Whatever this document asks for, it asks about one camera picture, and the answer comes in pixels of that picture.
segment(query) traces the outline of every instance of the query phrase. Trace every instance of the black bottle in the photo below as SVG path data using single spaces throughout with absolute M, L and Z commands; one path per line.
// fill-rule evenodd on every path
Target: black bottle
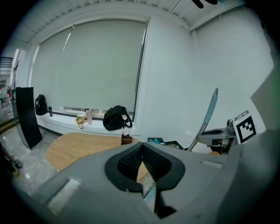
M 53 116 L 53 109 L 52 109 L 52 107 L 49 107 L 49 116 L 50 116 L 50 117 Z

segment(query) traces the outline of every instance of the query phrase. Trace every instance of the window sill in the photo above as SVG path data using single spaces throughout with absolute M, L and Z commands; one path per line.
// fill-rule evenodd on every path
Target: window sill
M 83 129 L 80 129 L 78 124 L 76 123 L 76 118 L 69 117 L 65 115 L 58 115 L 53 114 L 52 117 L 49 116 L 48 113 L 44 115 L 36 115 L 37 122 L 39 125 L 48 128 L 52 131 L 56 131 L 61 134 L 70 133 L 70 132 L 82 132 L 82 133 L 95 133 L 95 134 L 106 134 L 106 135 L 121 135 L 122 129 L 114 130 L 114 131 L 108 131 L 103 126 L 103 121 L 101 120 L 92 120 L 92 124 L 89 125 L 87 122 L 84 123 Z M 136 128 L 133 132 L 133 135 L 137 136 Z

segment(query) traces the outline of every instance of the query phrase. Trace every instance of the small box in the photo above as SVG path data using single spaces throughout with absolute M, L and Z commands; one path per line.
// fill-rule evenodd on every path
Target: small box
M 132 143 L 132 137 L 130 135 L 123 135 L 122 134 L 122 141 L 121 145 L 126 145 Z

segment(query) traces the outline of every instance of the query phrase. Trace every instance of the ceiling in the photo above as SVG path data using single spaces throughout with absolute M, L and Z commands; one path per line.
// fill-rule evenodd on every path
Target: ceiling
M 242 0 L 221 0 L 217 5 L 211 5 L 205 0 L 201 2 L 203 9 L 199 9 L 192 0 L 41 0 L 22 19 L 11 40 L 27 46 L 47 25 L 61 16 L 100 4 L 143 4 L 157 8 L 184 22 L 191 32 L 209 19 L 244 3 Z

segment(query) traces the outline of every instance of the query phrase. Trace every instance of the pink bottle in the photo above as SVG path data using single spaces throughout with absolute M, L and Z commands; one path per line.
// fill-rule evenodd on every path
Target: pink bottle
M 89 125 L 92 124 L 92 113 L 91 110 L 86 110 L 86 118 Z

